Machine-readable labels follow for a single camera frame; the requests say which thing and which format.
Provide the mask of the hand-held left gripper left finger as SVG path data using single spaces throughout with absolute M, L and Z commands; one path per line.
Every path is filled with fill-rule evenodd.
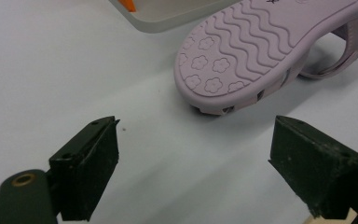
M 118 164 L 118 123 L 94 120 L 49 158 L 64 221 L 90 220 Z

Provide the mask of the lilac rubber sandal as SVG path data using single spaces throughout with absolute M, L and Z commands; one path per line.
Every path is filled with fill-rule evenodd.
M 174 66 L 177 90 L 205 114 L 252 105 L 305 76 L 310 48 L 329 33 L 346 48 L 313 78 L 332 77 L 358 58 L 358 0 L 240 0 L 186 37 Z

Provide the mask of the white plastic tray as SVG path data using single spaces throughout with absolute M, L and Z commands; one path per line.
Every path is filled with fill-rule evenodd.
M 135 12 L 129 12 L 118 0 L 109 2 L 137 30 L 154 34 L 204 18 L 240 0 L 133 0 Z

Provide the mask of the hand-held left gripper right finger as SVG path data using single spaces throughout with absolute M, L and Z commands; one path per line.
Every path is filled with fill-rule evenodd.
M 275 119 L 270 164 L 314 217 L 344 219 L 358 180 L 358 152 L 308 123 Z

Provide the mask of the orange item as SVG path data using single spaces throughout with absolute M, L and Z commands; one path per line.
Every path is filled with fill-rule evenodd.
M 126 8 L 129 12 L 135 12 L 136 11 L 136 7 L 135 7 L 135 4 L 133 3 L 133 0 L 118 0 L 118 2 L 124 8 Z

